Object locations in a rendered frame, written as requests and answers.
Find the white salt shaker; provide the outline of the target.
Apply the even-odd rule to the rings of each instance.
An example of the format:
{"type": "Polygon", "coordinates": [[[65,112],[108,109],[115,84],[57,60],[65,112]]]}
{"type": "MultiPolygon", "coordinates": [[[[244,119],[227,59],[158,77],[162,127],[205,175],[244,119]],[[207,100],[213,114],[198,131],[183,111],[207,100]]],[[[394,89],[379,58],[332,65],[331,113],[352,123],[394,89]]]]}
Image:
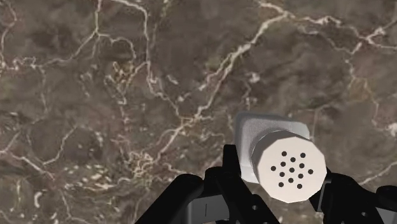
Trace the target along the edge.
{"type": "Polygon", "coordinates": [[[285,203],[308,200],[325,180],[325,157],[306,124],[279,115],[240,112],[234,144],[241,178],[285,203]]]}

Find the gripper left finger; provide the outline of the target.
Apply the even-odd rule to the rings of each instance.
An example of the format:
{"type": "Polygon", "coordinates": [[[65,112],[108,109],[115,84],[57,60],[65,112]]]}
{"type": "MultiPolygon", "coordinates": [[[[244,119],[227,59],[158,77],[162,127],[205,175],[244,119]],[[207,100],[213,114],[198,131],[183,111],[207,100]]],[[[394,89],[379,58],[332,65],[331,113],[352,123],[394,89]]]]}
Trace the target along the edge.
{"type": "Polygon", "coordinates": [[[205,177],[180,174],[135,224],[279,224],[263,199],[241,178],[236,146],[223,147],[221,166],[205,177]]]}

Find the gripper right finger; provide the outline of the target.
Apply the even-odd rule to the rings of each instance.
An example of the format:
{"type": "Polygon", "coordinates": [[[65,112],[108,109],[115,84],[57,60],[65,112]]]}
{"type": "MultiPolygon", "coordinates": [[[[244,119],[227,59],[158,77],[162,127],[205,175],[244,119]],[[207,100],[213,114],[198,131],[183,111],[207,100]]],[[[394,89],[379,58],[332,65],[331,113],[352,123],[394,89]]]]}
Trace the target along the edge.
{"type": "Polygon", "coordinates": [[[309,198],[323,224],[397,224],[397,186],[371,192],[352,177],[326,171],[319,191],[309,198]]]}

